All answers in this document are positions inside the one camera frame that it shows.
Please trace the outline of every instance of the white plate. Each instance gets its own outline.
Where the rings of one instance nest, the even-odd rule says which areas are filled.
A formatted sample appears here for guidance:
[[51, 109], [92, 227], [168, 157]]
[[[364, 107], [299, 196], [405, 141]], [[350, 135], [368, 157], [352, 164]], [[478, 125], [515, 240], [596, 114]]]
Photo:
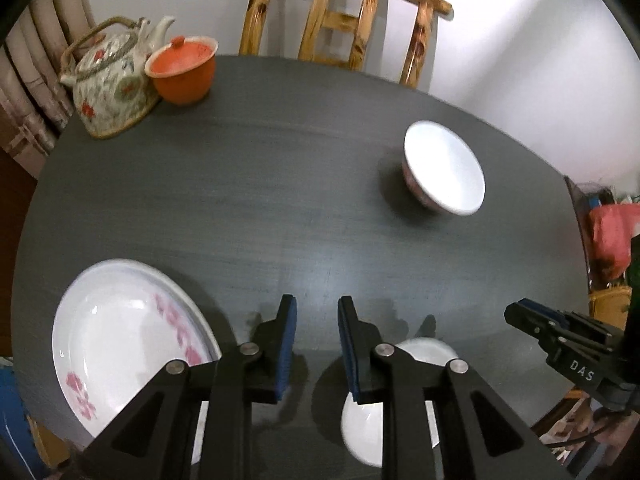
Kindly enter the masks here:
[[[430, 337], [407, 339], [396, 346], [418, 361], [439, 366], [458, 357], [449, 345]], [[429, 419], [431, 445], [435, 447], [440, 442], [440, 437], [433, 403], [426, 400], [424, 405]], [[347, 449], [358, 460], [374, 467], [382, 467], [382, 411], [382, 402], [358, 404], [354, 402], [351, 393], [347, 394], [342, 407], [340, 427]]]
[[196, 365], [222, 355], [191, 298], [133, 260], [95, 264], [74, 280], [60, 300], [51, 343], [66, 402], [92, 436], [167, 361]]
[[418, 200], [456, 215], [471, 215], [484, 200], [484, 174], [474, 152], [454, 132], [431, 121], [409, 126], [404, 179]]

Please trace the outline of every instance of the chair backrest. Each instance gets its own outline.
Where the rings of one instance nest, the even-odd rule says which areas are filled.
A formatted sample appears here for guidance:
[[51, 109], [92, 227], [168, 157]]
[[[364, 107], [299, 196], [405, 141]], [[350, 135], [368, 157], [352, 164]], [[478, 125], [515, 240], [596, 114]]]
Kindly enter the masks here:
[[[420, 78], [420, 71], [424, 65], [424, 56], [427, 52], [433, 13], [452, 15], [453, 9], [451, 4], [444, 0], [408, 1], [418, 5], [418, 14], [415, 19], [409, 49], [404, 59], [400, 83], [416, 88]], [[362, 0], [358, 17], [328, 10], [326, 8], [328, 2], [329, 0], [313, 0], [306, 19], [298, 59], [340, 66], [348, 70], [361, 70], [373, 18], [378, 7], [378, 0]], [[269, 0], [249, 0], [240, 40], [240, 55], [258, 54], [268, 5]], [[316, 56], [316, 38], [321, 27], [353, 34], [353, 43], [351, 44], [348, 61]]]

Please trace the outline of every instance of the white wall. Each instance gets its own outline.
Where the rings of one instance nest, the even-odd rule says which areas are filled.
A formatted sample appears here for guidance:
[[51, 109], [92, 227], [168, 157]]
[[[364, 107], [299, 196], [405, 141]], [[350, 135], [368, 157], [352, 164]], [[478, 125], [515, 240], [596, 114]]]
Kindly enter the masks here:
[[[238, 50], [248, 0], [90, 0], [96, 20], [173, 14], [171, 34], [206, 34]], [[295, 57], [311, 0], [272, 0], [261, 53]], [[333, 0], [357, 12], [359, 0]], [[448, 0], [420, 89], [530, 147], [577, 182], [640, 168], [640, 61], [601, 0]], [[415, 6], [382, 0], [365, 70], [397, 80]], [[333, 34], [325, 47], [346, 54]]]

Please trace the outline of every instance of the black cable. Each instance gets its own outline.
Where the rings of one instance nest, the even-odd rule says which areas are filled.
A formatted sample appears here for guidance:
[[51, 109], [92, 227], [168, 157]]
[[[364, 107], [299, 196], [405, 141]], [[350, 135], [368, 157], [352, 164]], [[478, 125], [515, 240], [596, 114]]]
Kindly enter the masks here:
[[572, 438], [571, 440], [565, 440], [564, 442], [553, 442], [552, 444], [545, 444], [545, 446], [548, 447], [549, 449], [555, 449], [556, 447], [575, 446], [576, 444], [582, 444], [583, 442], [588, 442], [589, 440], [594, 439], [595, 437], [597, 437], [599, 434], [603, 433], [604, 431], [610, 430], [610, 428], [612, 428], [613, 426], [618, 424], [623, 418], [625, 418], [626, 415], [627, 415], [626, 413], [623, 413], [623, 414], [613, 413], [609, 417], [607, 417], [607, 418], [610, 418], [611, 420], [609, 422], [607, 422], [599, 430], [592, 431], [591, 433], [586, 434], [586, 435], [581, 436], [581, 437], [578, 437], [578, 438]]

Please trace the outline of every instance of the orange lid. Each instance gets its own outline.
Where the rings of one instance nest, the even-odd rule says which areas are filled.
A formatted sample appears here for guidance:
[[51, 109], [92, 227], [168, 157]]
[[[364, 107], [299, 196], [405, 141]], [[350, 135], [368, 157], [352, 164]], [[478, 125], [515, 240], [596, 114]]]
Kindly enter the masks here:
[[209, 60], [217, 49], [217, 42], [209, 38], [177, 36], [150, 59], [149, 75], [166, 77], [188, 72]]

